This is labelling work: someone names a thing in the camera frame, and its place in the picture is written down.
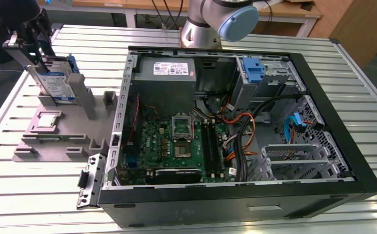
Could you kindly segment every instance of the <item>sticker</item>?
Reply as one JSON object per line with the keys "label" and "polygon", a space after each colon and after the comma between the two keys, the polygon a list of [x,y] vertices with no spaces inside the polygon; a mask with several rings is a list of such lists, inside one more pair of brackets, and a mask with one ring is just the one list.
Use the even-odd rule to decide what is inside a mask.
{"label": "sticker", "polygon": [[71,101],[75,95],[69,85],[65,83],[65,75],[61,72],[40,73],[41,84],[52,98],[57,101]]}
{"label": "sticker", "polygon": [[116,7],[123,7],[121,4],[112,4],[112,3],[104,3],[104,6],[116,6]]}
{"label": "sticker", "polygon": [[42,138],[37,138],[38,140],[54,140],[54,141],[60,141],[58,138],[54,137],[42,137]]}
{"label": "sticker", "polygon": [[228,168],[228,174],[235,176],[235,172],[236,172],[236,169],[234,169],[232,167]]}
{"label": "sticker", "polygon": [[316,15],[304,15],[306,18],[319,18]]}
{"label": "sticker", "polygon": [[156,62],[153,64],[153,75],[188,75],[188,64],[185,62]]}
{"label": "sticker", "polygon": [[230,103],[227,103],[226,107],[227,107],[227,109],[230,109],[232,111],[234,106]]}

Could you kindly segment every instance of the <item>white label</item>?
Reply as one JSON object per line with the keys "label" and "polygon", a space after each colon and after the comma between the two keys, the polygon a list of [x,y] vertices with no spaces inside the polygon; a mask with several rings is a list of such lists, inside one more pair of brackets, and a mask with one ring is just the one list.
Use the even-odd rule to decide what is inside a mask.
{"label": "white label", "polygon": [[228,174],[235,176],[235,172],[236,172],[236,169],[234,169],[232,167],[228,168]]}
{"label": "white label", "polygon": [[58,141],[58,138],[54,137],[42,137],[42,138],[37,138],[38,140],[56,140]]}
{"label": "white label", "polygon": [[71,101],[75,95],[69,85],[65,83],[65,76],[61,72],[49,72],[38,75],[45,90],[53,99]]}
{"label": "white label", "polygon": [[227,109],[230,109],[232,111],[234,106],[230,103],[227,103],[226,107],[227,107]]}
{"label": "white label", "polygon": [[121,4],[112,4],[112,3],[104,3],[104,6],[116,6],[116,7],[123,7]]}
{"label": "white label", "polygon": [[316,15],[304,15],[306,18],[319,18]]}
{"label": "white label", "polygon": [[156,62],[153,75],[187,76],[188,64],[185,62]]}
{"label": "white label", "polygon": [[71,8],[72,0],[45,0],[45,3],[61,8]]}

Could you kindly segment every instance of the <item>red wire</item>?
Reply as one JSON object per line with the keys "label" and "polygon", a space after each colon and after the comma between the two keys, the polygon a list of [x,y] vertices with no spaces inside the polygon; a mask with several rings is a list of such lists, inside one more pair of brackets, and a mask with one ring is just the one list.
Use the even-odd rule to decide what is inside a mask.
{"label": "red wire", "polygon": [[131,137],[133,135],[133,129],[135,129],[135,125],[136,125],[136,118],[137,118],[137,114],[139,114],[139,102],[140,102],[139,94],[137,94],[136,98],[137,98],[136,114],[135,114],[135,118],[133,118],[133,123],[131,125],[131,130],[129,130],[129,135],[128,135],[128,139],[127,139],[125,145],[128,144],[128,142],[131,140]]}

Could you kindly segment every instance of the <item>black cable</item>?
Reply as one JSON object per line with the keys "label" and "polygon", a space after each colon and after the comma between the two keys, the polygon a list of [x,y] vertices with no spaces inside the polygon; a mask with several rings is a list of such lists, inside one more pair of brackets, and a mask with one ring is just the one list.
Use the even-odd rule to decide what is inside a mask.
{"label": "black cable", "polygon": [[175,23],[175,26],[176,26],[176,29],[177,29],[177,25],[176,25],[176,22],[175,22],[175,20],[173,20],[173,17],[172,17],[172,14],[171,14],[171,11],[169,11],[169,8],[168,8],[168,5],[167,5],[167,1],[163,0],[163,3],[164,3],[164,7],[167,8],[167,11],[168,11],[171,20],[172,20],[172,22]]}
{"label": "black cable", "polygon": [[161,25],[164,25],[164,22],[163,22],[163,19],[161,19],[160,14],[159,14],[159,10],[157,10],[157,7],[156,7],[156,4],[155,4],[153,0],[151,0],[151,3],[152,3],[152,5],[153,5],[153,7],[155,7],[155,10],[156,10],[157,16],[159,16],[159,18],[160,18]]}
{"label": "black cable", "polygon": [[[264,110],[264,108],[274,102],[280,99],[298,99],[302,97],[302,94],[291,94],[291,95],[280,95],[275,96],[270,99],[267,99],[264,102],[260,103],[260,105],[254,109],[251,112],[251,116],[255,118],[260,112]],[[236,174],[240,173],[240,180],[239,181],[247,181],[247,161],[246,161],[246,155],[242,149],[242,135],[243,132],[246,131],[247,125],[250,121],[246,121],[240,127],[240,130],[238,132],[238,136],[234,140],[234,153],[235,153],[235,158],[236,158],[236,164],[238,161],[240,163],[240,167],[236,166]]]}
{"label": "black cable", "polygon": [[[160,14],[159,14],[159,10],[157,10],[157,7],[156,7],[156,4],[155,4],[153,0],[151,0],[151,3],[152,3],[152,5],[153,5],[153,7],[155,7],[155,10],[156,10],[157,16],[159,16],[159,18],[160,18],[160,23],[161,23],[161,25],[163,25],[163,27],[164,27],[164,26],[165,26],[165,22],[168,21],[169,17],[172,18],[172,16],[171,16],[171,12],[169,12],[169,9],[168,9],[168,6],[167,6],[167,4],[165,4],[165,6],[167,6],[167,10],[168,10],[168,13],[169,13],[169,17],[167,18],[167,20],[165,20],[165,21],[163,21],[163,18],[161,18]],[[172,21],[173,21],[173,22],[172,22],[171,26],[169,26],[169,27],[167,27],[167,28],[163,28],[163,30],[168,30],[168,29],[171,29],[171,28],[173,27],[173,25],[177,27],[177,25],[176,25],[176,21],[177,21],[179,16],[180,16],[180,12],[181,12],[181,5],[183,5],[183,0],[180,0],[180,5],[179,5],[179,11],[177,11],[176,19],[173,20],[173,18],[172,18]]]}
{"label": "black cable", "polygon": [[173,23],[171,24],[171,26],[167,27],[164,30],[168,30],[169,28],[173,27],[173,25],[176,25],[176,21],[179,19],[179,15],[180,15],[180,12],[181,12],[181,5],[183,5],[183,0],[180,0],[180,5],[179,5],[179,11],[177,11],[176,19],[175,19]]}
{"label": "black cable", "polygon": [[213,116],[213,118],[217,118],[217,113],[213,113],[213,112],[212,112],[212,110],[211,110],[211,108],[209,108],[209,105],[207,104],[207,95],[204,95],[204,96],[201,97],[201,103],[203,103],[203,105],[204,105],[207,111],[209,112],[209,114]]}
{"label": "black cable", "polygon": [[[234,154],[235,155],[239,155],[239,152],[236,151],[238,150],[238,141],[235,140],[232,142],[232,150],[234,150]],[[240,160],[240,157],[235,157],[235,177],[234,177],[234,181],[235,182],[240,182],[242,181],[242,160]]]}
{"label": "black cable", "polygon": [[271,5],[267,3],[267,1],[266,0],[263,0],[264,1],[264,3],[267,4],[267,6],[268,6],[268,19],[267,19],[267,21],[266,21],[266,24],[264,24],[264,28],[263,28],[263,30],[262,30],[262,32],[260,32],[260,34],[263,34],[266,31],[267,31],[267,29],[268,29],[268,27],[271,26],[271,24],[272,24],[272,7],[271,7]]}

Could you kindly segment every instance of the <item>cable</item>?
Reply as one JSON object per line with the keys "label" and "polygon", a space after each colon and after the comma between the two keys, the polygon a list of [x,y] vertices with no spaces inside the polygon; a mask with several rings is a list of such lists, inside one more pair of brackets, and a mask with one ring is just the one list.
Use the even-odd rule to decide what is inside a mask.
{"label": "cable", "polygon": [[268,29],[268,27],[271,26],[271,24],[272,24],[272,14],[274,14],[271,5],[267,3],[266,0],[263,0],[263,1],[266,2],[267,6],[268,6],[270,12],[268,12],[268,19],[266,21],[264,28],[263,28],[260,34],[263,34],[266,32],[266,30]]}
{"label": "cable", "polygon": [[133,130],[135,130],[135,125],[136,125],[136,120],[137,120],[139,103],[140,103],[139,94],[137,94],[137,96],[136,96],[136,99],[137,99],[136,113],[135,113],[135,118],[133,118],[133,122],[132,122],[132,125],[131,125],[131,130],[129,130],[129,135],[128,135],[128,138],[127,138],[125,145],[128,144],[128,142],[129,142],[129,140],[131,140],[131,137],[132,137],[132,134],[133,134]]}
{"label": "cable", "polygon": [[180,15],[180,12],[181,12],[181,5],[183,5],[183,0],[180,0],[180,5],[179,5],[179,11],[177,11],[176,19],[175,19],[173,23],[171,24],[171,26],[167,27],[164,30],[168,30],[169,28],[172,28],[173,25],[176,25],[176,21],[179,19],[179,15]]}
{"label": "cable", "polygon": [[[280,99],[298,99],[302,97],[302,94],[291,94],[291,95],[280,95],[275,96],[270,99],[267,99],[264,102],[259,104],[259,106],[254,109],[251,113],[251,118],[255,118],[260,112],[264,110],[264,108],[275,101]],[[238,131],[238,136],[234,140],[234,153],[235,153],[235,159],[236,159],[236,181],[247,181],[247,162],[246,162],[246,156],[242,150],[242,146],[239,144],[242,143],[242,133],[244,132],[248,125],[248,121],[246,121],[240,127],[240,130]]]}
{"label": "cable", "polygon": [[164,7],[167,8],[167,11],[168,11],[168,14],[169,14],[171,20],[172,20],[172,22],[175,22],[173,17],[172,17],[172,14],[171,14],[171,11],[169,11],[169,8],[168,8],[168,5],[167,5],[167,1],[165,1],[165,0],[163,0],[163,3],[164,3]]}
{"label": "cable", "polygon": [[201,110],[197,108],[197,107],[191,107],[191,110],[201,117],[201,118],[205,118],[205,119],[212,119],[213,116],[209,116],[209,115],[205,115]]}
{"label": "cable", "polygon": [[[252,131],[246,132],[246,133],[243,134],[243,136],[251,135],[251,134],[252,134]],[[223,142],[221,147],[223,147],[224,149],[227,148],[227,144],[235,139],[236,136],[238,136],[238,134],[234,134],[234,135]]]}
{"label": "cable", "polygon": [[155,4],[153,0],[151,0],[151,3],[152,3],[152,5],[153,5],[153,7],[155,7],[155,10],[156,10],[156,13],[157,13],[157,16],[159,16],[160,22],[161,22],[161,27],[163,27],[163,26],[164,26],[164,22],[163,22],[163,19],[161,19],[160,14],[159,14],[159,10],[157,10],[157,7],[156,7],[156,4]]}
{"label": "cable", "polygon": [[18,73],[22,73],[22,71],[17,71],[17,70],[0,70],[0,72],[18,72]]}

